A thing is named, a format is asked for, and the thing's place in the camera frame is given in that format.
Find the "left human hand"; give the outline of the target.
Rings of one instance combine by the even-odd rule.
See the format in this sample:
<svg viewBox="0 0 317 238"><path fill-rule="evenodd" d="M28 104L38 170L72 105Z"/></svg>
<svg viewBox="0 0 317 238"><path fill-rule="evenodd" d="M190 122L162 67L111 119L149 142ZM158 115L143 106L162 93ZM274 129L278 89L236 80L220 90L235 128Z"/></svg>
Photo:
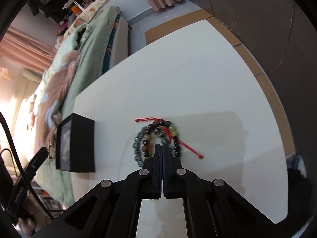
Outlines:
<svg viewBox="0 0 317 238"><path fill-rule="evenodd" d="M19 219L18 226L26 237L32 237L37 231L50 223L49 216L32 197L26 197L23 208L29 214L29 218L26 220Z"/></svg>

